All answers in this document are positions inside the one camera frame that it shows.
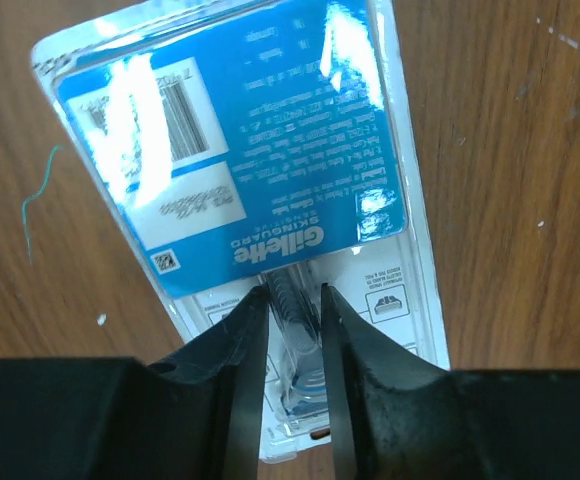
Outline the white Gillette razor blister pack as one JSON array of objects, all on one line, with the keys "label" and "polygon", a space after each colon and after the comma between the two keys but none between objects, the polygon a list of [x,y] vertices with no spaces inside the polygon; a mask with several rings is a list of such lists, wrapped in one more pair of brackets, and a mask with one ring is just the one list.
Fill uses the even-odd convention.
[{"label": "white Gillette razor blister pack", "polygon": [[31,67],[173,324],[272,293],[260,458],[329,424],[320,290],[450,365],[390,1],[146,1]]}]

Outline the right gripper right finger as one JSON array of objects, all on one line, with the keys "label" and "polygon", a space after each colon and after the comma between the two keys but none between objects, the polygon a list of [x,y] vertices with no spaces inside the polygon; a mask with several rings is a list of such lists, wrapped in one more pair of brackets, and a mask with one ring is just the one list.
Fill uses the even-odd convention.
[{"label": "right gripper right finger", "polygon": [[444,370],[330,285],[321,326],[338,478],[580,479],[580,370]]}]

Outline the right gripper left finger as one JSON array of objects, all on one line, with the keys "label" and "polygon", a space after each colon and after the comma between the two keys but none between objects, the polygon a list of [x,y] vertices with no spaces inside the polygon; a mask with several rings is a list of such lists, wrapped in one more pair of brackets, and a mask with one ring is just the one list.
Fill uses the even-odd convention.
[{"label": "right gripper left finger", "polygon": [[0,359],[0,479],[253,479],[269,295],[163,359]]}]

